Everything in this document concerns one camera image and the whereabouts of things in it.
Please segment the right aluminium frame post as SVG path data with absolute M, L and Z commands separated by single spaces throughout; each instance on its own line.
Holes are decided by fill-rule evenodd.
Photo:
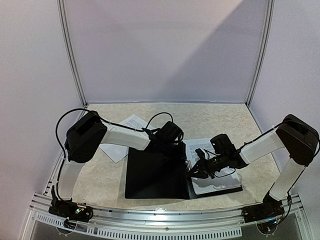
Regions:
M 254 69 L 253 79 L 251 81 L 251 85 L 245 101 L 245 105 L 247 106 L 248 109 L 252 104 L 252 101 L 256 92 L 256 88 L 258 85 L 259 77 L 261 74 L 261 70 L 263 67 L 263 62 L 266 55 L 268 40 L 269 40 L 271 26 L 272 26 L 274 7 L 275 7 L 275 1 L 268 0 L 267 6 L 266 6 L 263 29 L 262 29 L 261 41 L 260 41 L 260 46 L 258 51 L 258 58 L 257 58 L 257 62 Z

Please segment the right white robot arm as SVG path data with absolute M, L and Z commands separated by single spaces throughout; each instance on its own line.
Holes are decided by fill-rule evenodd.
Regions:
M 203 150 L 196 149 L 199 159 L 188 171 L 189 177 L 214 178 L 215 173 L 222 169 L 239 170 L 267 155 L 274 156 L 276 152 L 286 154 L 285 165 L 266 194 L 270 199 L 258 208 L 262 218 L 269 218 L 278 210 L 276 201 L 288 195 L 303 171 L 320 152 L 320 135 L 317 130 L 293 114 L 288 114 L 282 122 L 239 148 L 225 133 L 214 136 L 210 143 L 216 155 L 207 158 Z

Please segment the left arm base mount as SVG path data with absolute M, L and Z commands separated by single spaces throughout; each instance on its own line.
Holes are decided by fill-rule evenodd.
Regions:
M 88 223 L 92 219 L 94 212 L 93 208 L 86 203 L 76 203 L 72 200 L 62 200 L 55 192 L 55 189 L 51 189 L 52 201 L 48 212 L 52 215 L 69 219 L 71 221 L 80 221 Z

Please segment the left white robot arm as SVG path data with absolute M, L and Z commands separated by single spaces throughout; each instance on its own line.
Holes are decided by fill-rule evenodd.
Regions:
M 184 160 L 185 144 L 183 130 L 173 120 L 162 127 L 136 129 L 102 118 L 97 111 L 87 110 L 86 114 L 66 132 L 65 143 L 60 146 L 63 162 L 58 172 L 55 195 L 55 209 L 63 216 L 74 213 L 74 205 L 69 202 L 85 163 L 95 155 L 101 144 L 112 144 L 132 148 L 152 154 L 162 154 L 169 159 Z

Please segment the printed paper stack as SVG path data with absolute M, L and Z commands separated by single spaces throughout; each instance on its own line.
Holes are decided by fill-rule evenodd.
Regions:
M 129 153 L 129 148 L 143 151 L 150 143 L 149 136 L 142 131 L 147 122 L 136 115 L 121 121 L 120 126 L 103 123 L 107 132 L 99 148 L 114 162 L 118 163 Z

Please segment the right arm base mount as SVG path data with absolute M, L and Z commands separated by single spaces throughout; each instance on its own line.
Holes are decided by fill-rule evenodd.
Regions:
M 292 197 L 289 194 L 287 197 L 287 203 L 289 206 L 287 214 L 283 207 L 282 200 L 276 200 L 270 195 L 270 191 L 264 196 L 262 203 L 243 207 L 241 209 L 241 216 L 246 223 L 255 222 L 266 219 L 273 219 L 281 215 L 279 220 L 276 220 L 274 225 L 278 225 L 284 219 L 287 218 L 291 210 Z

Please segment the black file folder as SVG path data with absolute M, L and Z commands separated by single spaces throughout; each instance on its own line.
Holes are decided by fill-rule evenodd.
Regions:
M 222 178 L 194 179 L 187 176 L 186 161 L 162 153 L 128 150 L 126 199 L 193 200 L 243 191 L 235 173 Z

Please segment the curved aluminium rail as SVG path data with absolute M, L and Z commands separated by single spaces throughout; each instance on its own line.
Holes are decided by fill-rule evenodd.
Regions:
M 93 206 L 93 217 L 90 224 L 107 222 L 146 225 L 146 226 L 178 226 L 178 225 L 242 225 L 242 206 L 211 210 L 165 211 L 165 210 L 131 210 Z

